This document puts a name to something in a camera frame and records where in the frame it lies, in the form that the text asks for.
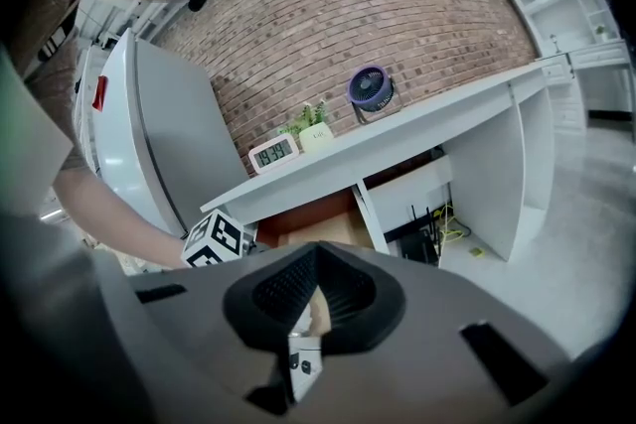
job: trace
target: brick wall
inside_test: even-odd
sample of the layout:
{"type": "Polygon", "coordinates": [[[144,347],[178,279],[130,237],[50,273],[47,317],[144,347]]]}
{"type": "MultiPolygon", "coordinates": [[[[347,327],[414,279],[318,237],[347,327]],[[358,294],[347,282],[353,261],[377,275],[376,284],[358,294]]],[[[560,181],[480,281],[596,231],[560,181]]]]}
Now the brick wall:
{"type": "Polygon", "coordinates": [[[507,0],[210,0],[155,43],[206,67],[249,171],[249,149],[304,101],[328,101],[337,135],[355,129],[345,89],[362,65],[413,103],[535,58],[507,0]]]}

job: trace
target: wooden panel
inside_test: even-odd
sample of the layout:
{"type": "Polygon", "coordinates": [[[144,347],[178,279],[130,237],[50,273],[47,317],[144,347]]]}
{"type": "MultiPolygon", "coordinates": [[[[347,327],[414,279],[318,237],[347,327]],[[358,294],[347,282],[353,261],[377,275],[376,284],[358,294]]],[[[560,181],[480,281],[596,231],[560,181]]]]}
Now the wooden panel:
{"type": "Polygon", "coordinates": [[[331,240],[374,248],[351,189],[263,219],[256,239],[271,247],[331,240]]]}
{"type": "Polygon", "coordinates": [[[301,229],[284,233],[278,238],[278,245],[298,244],[318,240],[342,242],[374,248],[369,232],[359,211],[344,212],[335,217],[316,222],[301,229]]]}

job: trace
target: person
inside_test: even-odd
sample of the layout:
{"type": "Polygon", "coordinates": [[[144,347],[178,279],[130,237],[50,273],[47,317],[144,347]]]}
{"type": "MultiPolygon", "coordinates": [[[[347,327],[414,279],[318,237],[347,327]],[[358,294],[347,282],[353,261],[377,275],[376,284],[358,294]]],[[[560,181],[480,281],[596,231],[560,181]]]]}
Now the person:
{"type": "Polygon", "coordinates": [[[29,0],[8,52],[18,74],[75,148],[54,190],[75,223],[99,242],[165,267],[183,267],[183,241],[154,227],[86,165],[72,123],[79,0],[29,0]]]}

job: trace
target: black rectangular slot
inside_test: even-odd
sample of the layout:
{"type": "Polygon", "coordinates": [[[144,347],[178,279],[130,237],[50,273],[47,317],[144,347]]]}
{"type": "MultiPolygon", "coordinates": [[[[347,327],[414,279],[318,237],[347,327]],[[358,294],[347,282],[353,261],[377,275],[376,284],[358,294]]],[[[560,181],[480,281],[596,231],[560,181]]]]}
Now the black rectangular slot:
{"type": "Polygon", "coordinates": [[[139,290],[135,293],[141,304],[148,304],[149,302],[157,302],[186,293],[186,289],[181,285],[171,284],[152,288],[151,290],[139,290]]]}
{"type": "Polygon", "coordinates": [[[525,401],[548,384],[490,324],[469,325],[460,334],[511,406],[525,401]]]}

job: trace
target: digital clock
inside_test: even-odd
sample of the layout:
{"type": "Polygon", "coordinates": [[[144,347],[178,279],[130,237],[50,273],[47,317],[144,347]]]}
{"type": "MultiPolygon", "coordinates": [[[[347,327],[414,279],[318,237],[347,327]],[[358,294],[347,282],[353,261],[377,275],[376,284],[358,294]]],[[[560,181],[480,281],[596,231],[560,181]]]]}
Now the digital clock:
{"type": "Polygon", "coordinates": [[[249,151],[249,160],[258,174],[278,168],[300,155],[298,146],[290,134],[282,134],[249,151]]]}

